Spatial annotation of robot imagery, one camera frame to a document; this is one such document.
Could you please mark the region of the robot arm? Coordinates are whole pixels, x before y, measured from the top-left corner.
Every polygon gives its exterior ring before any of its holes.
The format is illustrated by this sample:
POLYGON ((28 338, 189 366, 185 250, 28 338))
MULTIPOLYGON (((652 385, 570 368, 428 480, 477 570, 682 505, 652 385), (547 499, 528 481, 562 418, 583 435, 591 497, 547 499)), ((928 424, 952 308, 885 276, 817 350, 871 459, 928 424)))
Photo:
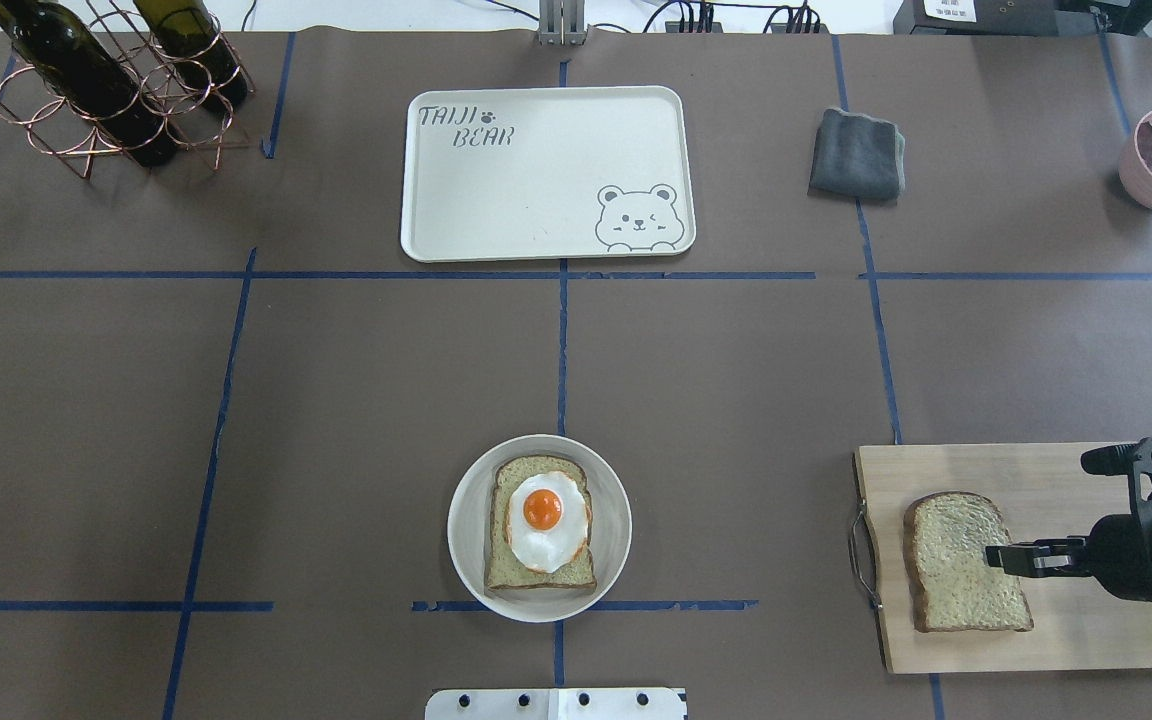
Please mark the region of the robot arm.
POLYGON ((1152 602, 1152 501, 1102 516, 1085 536, 992 544, 983 556, 1011 577, 1089 577, 1120 600, 1152 602))

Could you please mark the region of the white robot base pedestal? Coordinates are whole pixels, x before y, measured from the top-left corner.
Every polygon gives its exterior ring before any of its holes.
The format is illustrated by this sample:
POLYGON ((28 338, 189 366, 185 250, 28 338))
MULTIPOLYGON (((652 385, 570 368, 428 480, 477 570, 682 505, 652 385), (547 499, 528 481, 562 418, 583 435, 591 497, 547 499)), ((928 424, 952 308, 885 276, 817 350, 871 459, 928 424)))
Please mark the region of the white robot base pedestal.
POLYGON ((669 687, 444 689, 425 719, 687 719, 684 689, 669 687))

